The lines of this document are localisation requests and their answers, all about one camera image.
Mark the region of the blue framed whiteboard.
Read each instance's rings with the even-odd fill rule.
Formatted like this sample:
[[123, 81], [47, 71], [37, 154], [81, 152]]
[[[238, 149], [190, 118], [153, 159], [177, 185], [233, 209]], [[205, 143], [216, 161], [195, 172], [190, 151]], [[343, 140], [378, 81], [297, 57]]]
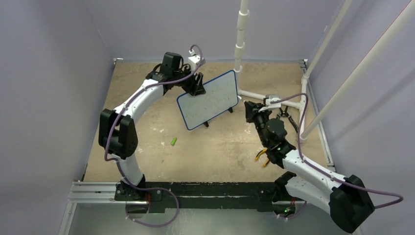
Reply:
[[237, 78], [230, 70], [203, 84], [206, 93], [191, 96], [184, 93], [177, 97], [177, 104], [187, 130], [193, 130], [239, 103]]

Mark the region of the green marker cap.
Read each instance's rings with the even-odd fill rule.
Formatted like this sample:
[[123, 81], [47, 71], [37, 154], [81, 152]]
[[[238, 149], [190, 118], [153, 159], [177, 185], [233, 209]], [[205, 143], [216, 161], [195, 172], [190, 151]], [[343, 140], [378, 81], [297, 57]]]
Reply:
[[173, 138], [173, 140], [172, 140], [172, 142], [171, 142], [171, 145], [172, 145], [172, 146], [174, 146], [174, 145], [175, 145], [175, 143], [176, 143], [177, 139], [178, 139], [177, 137], [174, 137], [174, 138]]

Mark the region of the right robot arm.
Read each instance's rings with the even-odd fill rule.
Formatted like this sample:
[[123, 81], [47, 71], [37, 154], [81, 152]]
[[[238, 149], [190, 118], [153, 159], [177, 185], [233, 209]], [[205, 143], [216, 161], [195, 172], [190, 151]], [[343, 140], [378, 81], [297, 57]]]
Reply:
[[256, 158], [266, 155], [268, 163], [286, 172], [275, 180], [273, 201], [299, 198], [328, 213], [343, 231], [353, 233], [375, 211], [363, 181], [345, 177], [301, 155], [287, 139], [284, 122], [270, 118], [265, 105], [244, 101], [245, 119], [258, 133], [263, 149]]

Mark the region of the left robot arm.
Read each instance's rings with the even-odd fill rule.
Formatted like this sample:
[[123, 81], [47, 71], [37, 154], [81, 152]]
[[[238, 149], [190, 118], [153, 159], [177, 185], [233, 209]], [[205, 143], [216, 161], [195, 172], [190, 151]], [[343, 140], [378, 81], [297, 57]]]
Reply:
[[147, 109], [173, 87], [181, 87], [191, 96], [205, 94], [203, 74], [197, 70], [205, 63], [201, 53], [190, 50], [187, 63], [181, 55], [167, 52], [145, 77], [142, 85], [116, 108], [104, 109], [99, 117], [98, 143], [104, 148], [104, 160], [114, 161], [127, 194], [140, 200], [146, 194], [145, 176], [135, 152], [138, 147], [136, 123]]

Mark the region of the black handled pliers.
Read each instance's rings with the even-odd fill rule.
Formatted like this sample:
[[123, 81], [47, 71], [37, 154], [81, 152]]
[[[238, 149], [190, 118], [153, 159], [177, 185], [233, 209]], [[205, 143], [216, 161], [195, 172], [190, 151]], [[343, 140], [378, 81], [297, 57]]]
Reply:
[[288, 121], [291, 123], [291, 125], [293, 126], [294, 130], [296, 133], [298, 133], [299, 131], [299, 127], [298, 125], [295, 123], [293, 117], [288, 113], [288, 106], [285, 106], [284, 109], [282, 109], [282, 107], [279, 107], [279, 113], [277, 114], [276, 118], [277, 119], [281, 119], [281, 118], [287, 118]]

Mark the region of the yellow handled pliers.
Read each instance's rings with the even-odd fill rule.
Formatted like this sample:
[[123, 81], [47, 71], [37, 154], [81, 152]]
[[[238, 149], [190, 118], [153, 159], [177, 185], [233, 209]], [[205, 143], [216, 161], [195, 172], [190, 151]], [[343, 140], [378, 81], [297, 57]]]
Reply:
[[254, 158], [254, 161], [256, 161], [256, 162], [258, 162], [261, 158], [263, 158], [264, 159], [264, 163], [262, 164], [262, 167], [263, 168], [265, 168], [265, 167], [267, 167], [268, 166], [268, 164], [270, 163], [270, 160], [269, 160], [269, 158], [267, 157], [267, 151], [268, 151], [268, 148], [263, 148], [262, 150], [260, 150], [257, 154], [256, 154], [256, 156], [255, 156], [255, 158]]

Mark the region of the white pvc pipe frame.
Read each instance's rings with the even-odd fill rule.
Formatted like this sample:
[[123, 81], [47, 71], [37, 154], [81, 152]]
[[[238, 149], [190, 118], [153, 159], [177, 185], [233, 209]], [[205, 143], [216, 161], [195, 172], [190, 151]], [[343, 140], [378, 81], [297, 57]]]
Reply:
[[[322, 108], [369, 48], [407, 4], [405, 0], [355, 0], [322, 54], [310, 80]], [[252, 0], [248, 49], [260, 60], [313, 59], [340, 11], [340, 0]], [[328, 113], [330, 140], [357, 135], [382, 140], [409, 136], [415, 118], [415, 20], [390, 41]], [[300, 91], [297, 65], [246, 64], [241, 85], [250, 91], [291, 95]]]

